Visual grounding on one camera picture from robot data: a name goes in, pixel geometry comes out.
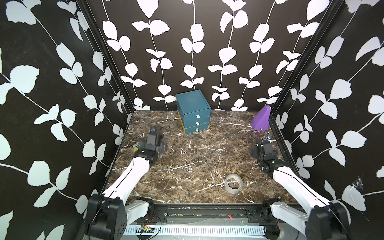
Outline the teal bottom drawer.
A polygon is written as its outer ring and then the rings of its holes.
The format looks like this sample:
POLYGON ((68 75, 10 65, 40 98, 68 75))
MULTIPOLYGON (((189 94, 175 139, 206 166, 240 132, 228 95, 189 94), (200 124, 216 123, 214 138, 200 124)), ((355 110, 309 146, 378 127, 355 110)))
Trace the teal bottom drawer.
POLYGON ((209 126, 210 126, 210 123, 200 124, 200 125, 197 125, 197 126, 193 126, 193 127, 184 129, 184 133, 186 135, 189 135, 189 134, 192 134, 192 133, 205 131, 205 130, 207 130, 209 128, 209 126))

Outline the teal top drawer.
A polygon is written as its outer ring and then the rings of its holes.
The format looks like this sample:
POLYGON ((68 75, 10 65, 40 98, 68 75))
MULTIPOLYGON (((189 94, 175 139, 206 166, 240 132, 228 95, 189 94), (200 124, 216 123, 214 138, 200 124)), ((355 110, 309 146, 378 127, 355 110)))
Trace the teal top drawer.
POLYGON ((210 118, 211 109, 199 110, 180 115, 184 122, 200 122, 210 118))

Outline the teal drawer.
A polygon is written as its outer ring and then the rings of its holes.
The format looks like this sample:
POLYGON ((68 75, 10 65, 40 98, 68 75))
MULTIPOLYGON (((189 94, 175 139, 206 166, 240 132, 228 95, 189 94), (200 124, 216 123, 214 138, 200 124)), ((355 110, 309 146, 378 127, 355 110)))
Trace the teal drawer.
POLYGON ((197 126, 193 126, 193 127, 184 129, 184 133, 186 135, 189 135, 189 134, 192 134, 192 133, 205 131, 205 130, 207 130, 209 128, 209 126, 210 126, 210 123, 200 124, 200 125, 197 125, 197 126))
POLYGON ((210 118, 211 109, 199 110, 180 115, 184 122, 200 122, 210 118))
POLYGON ((210 117, 200 117, 200 118, 197 118, 196 116, 192 116, 190 118, 188 117, 185 117, 184 118, 184 121, 183 121, 183 125, 185 128, 190 128, 190 127, 193 127, 193 126, 197 126, 197 125, 200 125, 200 124, 204 124, 204 123, 209 123, 210 122, 210 117))

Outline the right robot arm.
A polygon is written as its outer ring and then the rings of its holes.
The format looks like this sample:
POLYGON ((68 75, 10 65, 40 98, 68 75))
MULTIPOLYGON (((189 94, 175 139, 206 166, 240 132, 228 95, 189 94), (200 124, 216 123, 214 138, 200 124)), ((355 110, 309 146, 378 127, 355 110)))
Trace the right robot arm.
POLYGON ((278 198, 264 200, 260 216, 266 222, 281 220, 308 240, 352 239, 347 208, 327 200, 304 183, 278 158, 270 141, 258 141, 251 148, 251 156, 257 159, 261 170, 284 187, 302 207, 299 211, 278 198))

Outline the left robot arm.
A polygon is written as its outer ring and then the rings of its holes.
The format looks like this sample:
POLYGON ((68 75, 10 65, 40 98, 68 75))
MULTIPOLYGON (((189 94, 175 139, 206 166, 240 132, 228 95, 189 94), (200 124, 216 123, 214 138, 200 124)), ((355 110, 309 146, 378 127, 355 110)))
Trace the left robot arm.
POLYGON ((129 205, 126 203, 137 183, 165 152, 165 147, 164 135, 151 128, 147 139, 137 144, 125 171, 102 194, 91 196, 85 220, 85 235, 89 240, 119 240, 128 225, 144 217, 153 219, 153 200, 141 198, 129 205))

